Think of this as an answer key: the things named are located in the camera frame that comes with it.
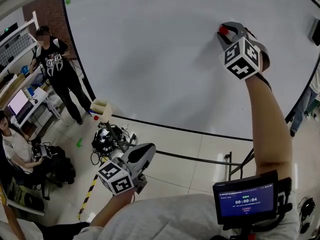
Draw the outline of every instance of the red marker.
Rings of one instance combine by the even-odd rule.
[[[229,30],[225,26],[221,26],[219,28],[219,33],[222,35],[226,35],[226,34],[228,34],[228,32],[229,32]]]

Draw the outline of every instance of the red object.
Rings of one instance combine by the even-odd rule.
[[[228,32],[229,32],[229,30],[225,26],[221,26],[219,28],[219,33],[222,35],[226,35],[226,34],[228,34]]]
[[[248,240],[256,240],[256,234],[248,235]]]

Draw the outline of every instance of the timer display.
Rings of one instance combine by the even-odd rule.
[[[244,200],[236,200],[235,204],[245,204],[245,203],[249,203],[249,202],[254,202],[257,201],[257,198],[251,198],[251,199],[244,199]]]
[[[222,217],[251,215],[273,210],[274,185],[219,193]]]

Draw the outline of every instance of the laptop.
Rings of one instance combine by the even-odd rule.
[[[26,115],[33,107],[34,105],[28,100],[27,96],[22,90],[18,91],[8,104],[8,108],[15,116],[19,124],[22,123]]]

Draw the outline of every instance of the tiled floor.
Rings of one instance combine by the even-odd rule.
[[[85,111],[79,106],[77,99],[73,95],[71,97],[84,114]],[[91,142],[98,129],[97,123],[92,117],[84,115],[84,123],[77,125],[66,109],[61,115],[68,123],[68,127],[61,120],[53,123],[42,141],[49,141],[52,145],[60,146],[65,150],[75,167],[76,178],[72,185],[51,188],[51,200],[46,204],[46,215],[37,218],[45,225],[78,222],[78,211],[98,169],[98,166],[92,165],[90,160]],[[157,150],[187,157],[223,161],[224,156],[232,152],[233,162],[241,163],[252,149],[252,142],[248,141],[167,129],[116,117],[113,117],[110,122],[119,127],[128,125],[128,131],[137,135],[138,143],[152,142],[155,143]],[[82,139],[81,147],[77,147],[76,144],[80,139]],[[304,196],[313,197],[316,204],[320,201],[317,180],[320,177],[319,140],[320,123],[313,119],[310,121],[305,119],[293,139],[293,189],[296,188],[298,201]],[[253,176],[255,170],[256,165],[254,161],[251,161],[244,167],[244,177]],[[212,185],[215,182],[226,180],[227,172],[228,168],[224,165],[156,154],[148,169],[145,170],[148,184],[140,195],[136,195],[136,200],[196,193],[213,195]],[[232,179],[239,177],[240,174],[236,173]],[[111,196],[111,193],[98,180],[81,215],[81,220],[90,221]],[[301,239],[308,239],[307,235],[310,236],[316,227],[319,220],[319,209],[320,205],[317,205],[313,212],[314,218],[310,229],[301,236]]]

